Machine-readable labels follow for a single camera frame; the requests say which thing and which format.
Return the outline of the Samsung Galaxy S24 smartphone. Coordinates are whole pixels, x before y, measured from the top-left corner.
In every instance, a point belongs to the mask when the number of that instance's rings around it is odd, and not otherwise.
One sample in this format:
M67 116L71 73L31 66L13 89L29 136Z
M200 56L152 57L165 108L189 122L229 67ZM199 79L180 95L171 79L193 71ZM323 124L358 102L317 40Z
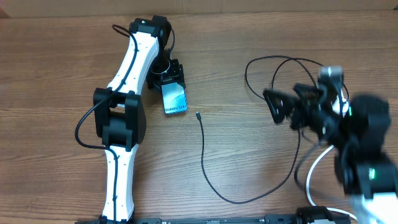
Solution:
M185 90L178 83L162 85L162 97L165 114L183 113L187 110Z

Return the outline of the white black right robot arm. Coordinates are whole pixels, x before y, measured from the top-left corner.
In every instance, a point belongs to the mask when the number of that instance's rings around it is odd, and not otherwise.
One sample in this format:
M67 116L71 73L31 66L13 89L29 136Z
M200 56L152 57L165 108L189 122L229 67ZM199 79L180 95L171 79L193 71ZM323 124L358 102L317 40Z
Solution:
M265 89L275 123L310 128L320 143L337 148L335 174L351 197L359 223L397 222L397 166L383 152L391 125L389 104L373 95L343 101L341 82L296 84L295 95Z

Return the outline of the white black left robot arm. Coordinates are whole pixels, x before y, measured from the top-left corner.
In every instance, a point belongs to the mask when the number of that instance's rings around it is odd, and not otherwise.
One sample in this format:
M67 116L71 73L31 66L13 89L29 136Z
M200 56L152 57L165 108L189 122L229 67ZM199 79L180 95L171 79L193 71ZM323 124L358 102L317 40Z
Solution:
M137 18L127 30L129 46L106 88L93 95L96 133L107 160L106 202L97 223L132 223L134 160L146 133L142 90L161 93L165 114L185 112L183 66L167 49L174 31L168 19Z

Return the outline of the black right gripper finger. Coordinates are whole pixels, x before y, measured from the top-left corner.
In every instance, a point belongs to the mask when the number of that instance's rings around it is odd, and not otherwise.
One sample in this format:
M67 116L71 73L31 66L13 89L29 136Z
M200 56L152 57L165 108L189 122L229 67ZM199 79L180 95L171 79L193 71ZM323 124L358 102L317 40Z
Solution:
M307 105L323 103L325 100L325 90L315 86L296 83L293 90L296 92L299 99Z
M290 116L299 103L296 96L277 90L265 89L262 94L275 124L283 122L286 117Z

